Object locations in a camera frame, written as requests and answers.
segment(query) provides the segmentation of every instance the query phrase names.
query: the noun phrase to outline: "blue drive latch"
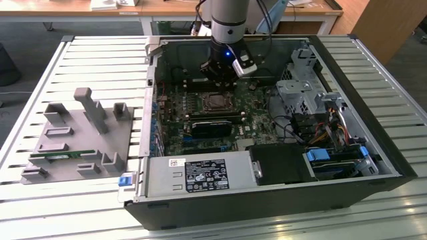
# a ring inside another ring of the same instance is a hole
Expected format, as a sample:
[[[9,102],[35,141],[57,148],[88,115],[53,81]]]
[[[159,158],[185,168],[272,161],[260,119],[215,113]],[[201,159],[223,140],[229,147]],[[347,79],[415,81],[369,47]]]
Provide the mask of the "blue drive latch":
[[[307,153],[308,161],[329,160],[328,151],[324,148],[311,149]]]

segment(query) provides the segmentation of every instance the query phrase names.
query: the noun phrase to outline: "blue latch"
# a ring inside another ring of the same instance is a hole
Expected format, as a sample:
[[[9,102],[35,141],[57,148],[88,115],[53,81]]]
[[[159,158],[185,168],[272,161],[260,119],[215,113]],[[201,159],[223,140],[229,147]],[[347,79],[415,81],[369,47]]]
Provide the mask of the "blue latch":
[[[307,152],[308,161],[329,160],[328,151],[324,148],[311,149]]]
[[[121,176],[119,178],[119,187],[132,186],[132,176]]]
[[[361,152],[361,154],[363,154],[364,157],[369,155],[369,152],[368,152],[368,149],[367,149],[365,146],[361,146],[361,147],[360,147],[360,152]]]

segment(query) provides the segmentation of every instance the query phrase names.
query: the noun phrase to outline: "black plastic cover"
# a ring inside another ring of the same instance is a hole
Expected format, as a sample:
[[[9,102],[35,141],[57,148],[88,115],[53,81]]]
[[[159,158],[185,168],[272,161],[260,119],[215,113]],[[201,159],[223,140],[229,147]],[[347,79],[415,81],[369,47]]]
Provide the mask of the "black plastic cover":
[[[260,144],[247,147],[251,161],[260,167],[260,186],[297,184],[316,181],[303,157],[305,149],[296,143]]]

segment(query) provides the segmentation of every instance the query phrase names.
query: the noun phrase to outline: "barcode sticker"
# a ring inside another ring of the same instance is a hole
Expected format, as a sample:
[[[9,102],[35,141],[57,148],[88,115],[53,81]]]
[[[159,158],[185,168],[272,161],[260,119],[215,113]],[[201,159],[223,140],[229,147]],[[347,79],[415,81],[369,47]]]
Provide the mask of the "barcode sticker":
[[[169,167],[183,167],[185,165],[185,158],[171,158],[168,160]]]

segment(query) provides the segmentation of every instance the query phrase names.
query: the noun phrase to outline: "warning label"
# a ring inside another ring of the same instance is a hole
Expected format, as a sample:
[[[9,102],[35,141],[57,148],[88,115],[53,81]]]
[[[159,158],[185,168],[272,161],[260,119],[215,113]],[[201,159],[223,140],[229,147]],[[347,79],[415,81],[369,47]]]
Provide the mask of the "warning label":
[[[229,189],[225,160],[185,162],[188,193]]]

